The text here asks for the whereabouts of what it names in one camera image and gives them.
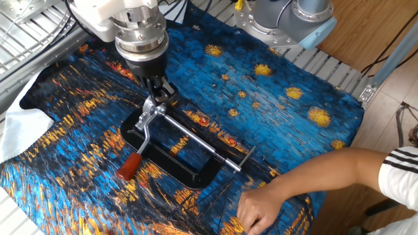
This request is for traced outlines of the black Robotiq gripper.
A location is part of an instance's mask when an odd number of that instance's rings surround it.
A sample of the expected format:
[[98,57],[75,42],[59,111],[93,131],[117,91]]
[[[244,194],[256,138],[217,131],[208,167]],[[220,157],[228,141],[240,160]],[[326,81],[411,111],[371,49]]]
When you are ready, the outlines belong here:
[[159,57],[148,61],[131,61],[126,59],[126,64],[132,75],[140,77],[142,87],[149,93],[151,98],[155,98],[156,103],[166,103],[176,96],[178,89],[173,83],[168,83],[166,77],[157,79],[155,86],[154,76],[166,75],[167,54],[163,53]]

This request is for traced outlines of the person's bare hand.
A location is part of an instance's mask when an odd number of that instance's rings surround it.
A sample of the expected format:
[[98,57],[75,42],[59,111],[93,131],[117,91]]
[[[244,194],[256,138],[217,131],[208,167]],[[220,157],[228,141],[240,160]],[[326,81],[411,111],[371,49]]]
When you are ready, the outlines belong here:
[[276,220],[286,200],[284,191],[273,186],[245,191],[241,194],[237,218],[247,235],[258,235]]

